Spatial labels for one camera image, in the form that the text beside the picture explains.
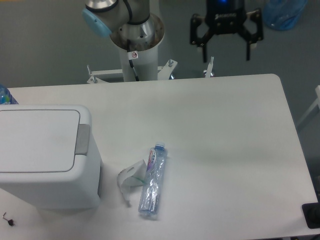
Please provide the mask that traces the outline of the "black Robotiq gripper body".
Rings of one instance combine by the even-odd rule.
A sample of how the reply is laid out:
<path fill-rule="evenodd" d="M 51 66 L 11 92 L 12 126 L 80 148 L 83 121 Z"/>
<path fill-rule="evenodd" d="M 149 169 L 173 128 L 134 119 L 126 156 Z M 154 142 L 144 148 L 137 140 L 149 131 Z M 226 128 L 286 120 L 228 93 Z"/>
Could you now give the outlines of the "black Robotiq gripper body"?
<path fill-rule="evenodd" d="M 205 23 L 215 35 L 235 34 L 247 19 L 244 0 L 207 0 Z"/>

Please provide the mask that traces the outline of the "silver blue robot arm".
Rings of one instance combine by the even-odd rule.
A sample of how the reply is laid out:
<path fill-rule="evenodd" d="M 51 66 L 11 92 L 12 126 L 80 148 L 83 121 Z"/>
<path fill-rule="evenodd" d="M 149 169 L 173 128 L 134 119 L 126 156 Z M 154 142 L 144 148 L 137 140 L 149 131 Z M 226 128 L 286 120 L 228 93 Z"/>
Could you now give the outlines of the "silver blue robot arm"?
<path fill-rule="evenodd" d="M 108 37 L 123 25 L 140 26 L 151 18 L 148 0 L 87 0 L 82 10 L 87 25 L 101 37 Z M 207 58 L 207 43 L 214 35 L 238 34 L 246 42 L 246 60 L 252 44 L 263 40 L 262 10 L 247 12 L 243 0 L 208 0 L 206 14 L 190 19 L 191 45 L 202 49 Z"/>

